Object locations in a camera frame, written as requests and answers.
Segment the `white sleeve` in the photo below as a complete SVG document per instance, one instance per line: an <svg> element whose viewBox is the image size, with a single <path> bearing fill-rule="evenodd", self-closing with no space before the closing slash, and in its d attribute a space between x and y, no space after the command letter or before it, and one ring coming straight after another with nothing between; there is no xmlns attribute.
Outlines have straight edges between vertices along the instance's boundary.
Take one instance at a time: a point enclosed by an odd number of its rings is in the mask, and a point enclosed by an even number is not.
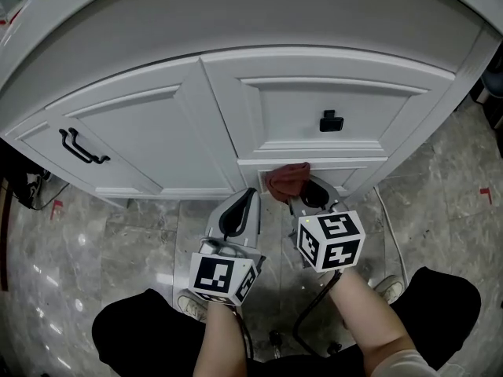
<svg viewBox="0 0 503 377"><path fill-rule="evenodd" d="M383 360L371 377L440 377L416 350L403 350Z"/></svg>

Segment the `person's arm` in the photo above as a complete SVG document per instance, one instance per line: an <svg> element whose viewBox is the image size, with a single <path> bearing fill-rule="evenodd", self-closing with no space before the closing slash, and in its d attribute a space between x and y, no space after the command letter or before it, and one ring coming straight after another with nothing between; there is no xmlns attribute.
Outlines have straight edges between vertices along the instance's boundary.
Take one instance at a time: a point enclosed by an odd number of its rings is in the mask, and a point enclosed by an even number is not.
<svg viewBox="0 0 503 377"><path fill-rule="evenodd" d="M210 302L203 345L194 377L245 377L246 355L236 317L224 305Z"/></svg>
<svg viewBox="0 0 503 377"><path fill-rule="evenodd" d="M416 349L393 309L354 269L345 269L329 294L363 353L368 376L393 353Z"/></svg>

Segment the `black knob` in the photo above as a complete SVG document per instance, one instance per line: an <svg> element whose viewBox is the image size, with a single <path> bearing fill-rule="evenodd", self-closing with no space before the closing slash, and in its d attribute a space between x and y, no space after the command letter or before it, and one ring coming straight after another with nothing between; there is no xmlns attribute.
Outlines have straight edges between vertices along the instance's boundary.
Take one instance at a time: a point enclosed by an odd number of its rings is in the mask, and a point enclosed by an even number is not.
<svg viewBox="0 0 503 377"><path fill-rule="evenodd" d="M328 131L341 131L343 129L344 118L336 117L335 110L325 110L323 118L320 119L320 131L326 133Z"/></svg>

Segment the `red cloth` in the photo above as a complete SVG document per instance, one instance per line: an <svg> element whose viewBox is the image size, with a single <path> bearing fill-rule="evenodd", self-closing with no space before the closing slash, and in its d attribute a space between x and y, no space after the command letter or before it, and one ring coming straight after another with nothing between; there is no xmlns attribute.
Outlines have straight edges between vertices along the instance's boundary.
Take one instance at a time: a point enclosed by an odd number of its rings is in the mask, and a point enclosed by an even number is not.
<svg viewBox="0 0 503 377"><path fill-rule="evenodd" d="M266 174L266 186L271 195L287 203L288 198L297 197L309 180L311 165L308 162L284 165Z"/></svg>

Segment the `cabinet door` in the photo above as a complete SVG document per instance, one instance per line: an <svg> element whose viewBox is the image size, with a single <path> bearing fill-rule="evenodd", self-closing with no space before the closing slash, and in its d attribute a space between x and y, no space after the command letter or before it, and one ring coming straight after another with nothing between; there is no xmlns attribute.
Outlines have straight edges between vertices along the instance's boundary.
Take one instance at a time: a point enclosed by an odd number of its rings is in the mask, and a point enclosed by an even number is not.
<svg viewBox="0 0 503 377"><path fill-rule="evenodd" d="M349 196L372 176L387 158L318 159L239 159L248 187L266 192L266 173L290 163L309 162L310 173L334 186L343 197Z"/></svg>
<svg viewBox="0 0 503 377"><path fill-rule="evenodd" d="M75 143L69 130L77 131ZM68 135L63 138L60 130ZM82 123L60 115L48 115L44 111L32 116L7 133L22 152L42 156L74 178L90 186L97 194L107 189L119 189L124 195L137 196L155 191L155 185L124 161L107 145L103 144ZM76 147L89 154L80 152ZM103 163L95 163L89 155L107 156Z"/></svg>
<svg viewBox="0 0 503 377"><path fill-rule="evenodd" d="M107 79L47 108L82 123L170 198L219 198L243 178L198 58ZM113 188L106 196L119 195Z"/></svg>
<svg viewBox="0 0 503 377"><path fill-rule="evenodd" d="M349 49L243 49L202 59L242 159L389 156L454 78ZM341 130L320 130L327 110L343 119Z"/></svg>

